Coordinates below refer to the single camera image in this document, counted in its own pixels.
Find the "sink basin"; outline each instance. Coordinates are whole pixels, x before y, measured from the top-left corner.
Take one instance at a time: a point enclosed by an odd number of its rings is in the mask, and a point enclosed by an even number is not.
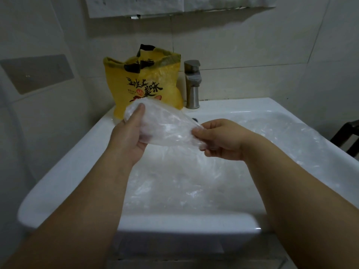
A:
[[[269,98],[201,101],[199,109],[183,111],[191,118],[196,118],[199,123],[217,118],[236,120],[239,117],[247,120],[264,118],[302,123]],[[112,113],[113,110],[110,110],[102,117],[26,196],[18,211],[18,220],[22,225],[37,228],[86,176],[108,144],[114,127]],[[329,141],[326,144],[331,169],[321,170],[317,177],[359,207],[359,162]],[[153,160],[158,149],[162,148],[149,145],[138,164]],[[181,240],[186,240],[186,244],[182,245],[187,249],[189,241],[191,245],[197,245],[195,241],[200,242],[200,246],[193,246],[189,250],[192,252],[200,249],[201,253],[221,253],[239,249],[260,232],[271,230],[263,203],[251,179],[243,181],[243,189],[238,190],[242,199],[237,205],[229,202],[222,207],[154,206],[147,209],[125,206],[118,226],[117,242],[123,243],[124,234],[130,234],[136,242],[140,240],[139,237],[144,240],[146,236],[156,238],[159,242],[164,238],[161,235],[171,234],[172,246],[173,241],[178,241],[177,235],[181,236]],[[172,247],[170,251],[181,252],[180,249],[183,250],[183,247]]]

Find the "faucet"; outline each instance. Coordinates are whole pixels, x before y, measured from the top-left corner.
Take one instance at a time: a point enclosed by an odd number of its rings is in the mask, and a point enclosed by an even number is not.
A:
[[[198,99],[198,87],[202,82],[200,74],[200,62],[198,60],[185,61],[185,77],[188,109],[197,109],[200,107]]]

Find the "paper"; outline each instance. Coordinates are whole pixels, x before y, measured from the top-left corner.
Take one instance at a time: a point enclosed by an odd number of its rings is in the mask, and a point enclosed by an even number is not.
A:
[[[274,7],[276,0],[86,0],[90,18],[161,16],[241,7]]]

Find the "forearm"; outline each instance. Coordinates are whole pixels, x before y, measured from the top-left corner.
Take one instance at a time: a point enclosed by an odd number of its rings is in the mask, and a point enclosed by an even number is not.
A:
[[[359,212],[256,135],[245,162],[281,242],[303,268],[357,268]]]
[[[106,151],[5,268],[101,267],[119,224],[130,171],[125,158]]]

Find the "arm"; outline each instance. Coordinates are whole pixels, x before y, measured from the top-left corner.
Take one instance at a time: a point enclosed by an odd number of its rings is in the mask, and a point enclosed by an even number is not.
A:
[[[128,176],[141,158],[140,105],[121,122],[91,171],[7,261],[11,268],[101,268],[122,212]]]
[[[359,210],[266,138],[229,120],[193,134],[220,147],[206,156],[244,160],[278,238],[298,268],[359,268]]]

